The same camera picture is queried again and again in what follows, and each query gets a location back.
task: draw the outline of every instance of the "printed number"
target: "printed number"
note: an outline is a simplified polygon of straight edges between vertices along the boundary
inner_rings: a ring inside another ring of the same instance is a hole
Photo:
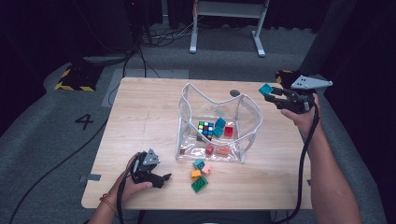
[[[86,114],[79,119],[76,119],[76,123],[84,123],[84,127],[82,128],[83,131],[87,128],[88,123],[93,123],[93,120],[90,120],[91,115]]]

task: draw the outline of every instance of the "transparent bag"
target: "transparent bag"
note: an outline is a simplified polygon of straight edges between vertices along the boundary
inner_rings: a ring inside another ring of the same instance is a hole
[[[182,90],[178,109],[177,159],[243,163],[263,121],[262,110],[247,95],[217,103],[190,83]],[[214,131],[217,121],[219,124],[225,121],[224,127],[218,125],[222,134],[209,135],[203,131],[206,128],[210,132],[210,125]]]

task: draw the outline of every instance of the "toy block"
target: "toy block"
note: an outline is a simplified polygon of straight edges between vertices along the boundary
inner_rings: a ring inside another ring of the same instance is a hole
[[[202,168],[201,172],[204,175],[209,175],[210,171],[212,170],[212,167],[209,164],[206,164],[204,168]]]
[[[201,189],[206,187],[207,185],[207,180],[201,175],[196,179],[192,184],[192,188],[194,189],[195,193],[199,192]]]
[[[197,179],[198,177],[201,176],[201,171],[199,170],[193,170],[191,171],[191,178],[192,179]]]
[[[198,159],[192,165],[194,166],[195,169],[202,170],[202,168],[204,168],[205,166],[205,163],[204,160]]]
[[[233,136],[233,127],[227,126],[224,128],[224,136],[232,137]]]
[[[205,136],[209,141],[212,140],[214,124],[211,122],[198,122],[198,132]],[[202,141],[201,135],[197,135],[197,140]]]
[[[216,121],[215,123],[215,127],[219,127],[221,129],[223,129],[225,126],[225,120],[222,118],[219,118],[218,121]]]
[[[213,130],[213,135],[216,137],[220,137],[224,131],[220,127],[216,127],[215,130]]]
[[[260,92],[262,95],[268,95],[268,94],[270,94],[273,90],[274,90],[274,89],[273,89],[270,85],[268,85],[268,83],[265,83],[265,85],[263,85],[263,86],[259,89],[259,92]]]
[[[207,147],[205,148],[205,153],[206,153],[207,155],[212,155],[214,150],[215,150],[215,148],[214,148],[212,145],[209,145],[209,146],[207,146]]]
[[[230,153],[230,147],[218,147],[217,153],[221,155],[228,155]]]

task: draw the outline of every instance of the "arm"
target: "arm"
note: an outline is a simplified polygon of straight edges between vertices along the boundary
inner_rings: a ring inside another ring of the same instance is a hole
[[[297,115],[282,109],[307,136],[314,117],[314,108]],[[319,122],[309,144],[311,159],[311,200],[318,223],[361,223],[361,215],[352,189],[341,172]]]
[[[134,156],[129,160],[127,168],[125,169],[124,172],[122,172],[117,178],[116,182],[114,183],[113,187],[110,189],[106,196],[106,201],[111,204],[107,204],[105,201],[101,201],[96,208],[92,218],[88,222],[89,224],[110,224],[113,221],[113,217],[115,215],[115,211],[113,211],[113,208],[117,208],[117,191],[119,189],[119,185],[121,180],[124,177],[125,172],[129,172],[127,169],[129,165],[131,164],[132,160],[134,159]],[[122,193],[122,203],[130,200],[132,196],[137,193],[138,191],[144,190],[144,189],[149,189],[152,188],[152,184],[150,182],[143,182],[139,184],[135,184],[134,181],[132,180],[131,177],[127,177],[126,182],[125,182],[125,189],[124,192]]]

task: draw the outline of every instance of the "person's left hand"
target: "person's left hand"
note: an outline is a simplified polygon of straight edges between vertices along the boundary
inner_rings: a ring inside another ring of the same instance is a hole
[[[134,183],[134,181],[132,180],[132,178],[130,177],[131,173],[129,172],[128,168],[131,165],[132,161],[134,160],[134,156],[132,156],[132,158],[128,161],[128,164],[125,168],[125,171],[122,172],[119,176],[119,178],[117,178],[116,182],[114,183],[113,187],[111,188],[111,190],[109,191],[110,195],[115,196],[117,199],[117,191],[119,190],[119,185],[120,182],[122,181],[122,179],[125,176],[125,173],[128,173],[128,177],[125,180],[125,188],[124,191],[122,193],[122,202],[125,203],[126,201],[130,200],[132,198],[132,196],[144,189],[150,189],[152,188],[152,183],[151,182],[143,182],[143,183],[139,183],[136,184]]]

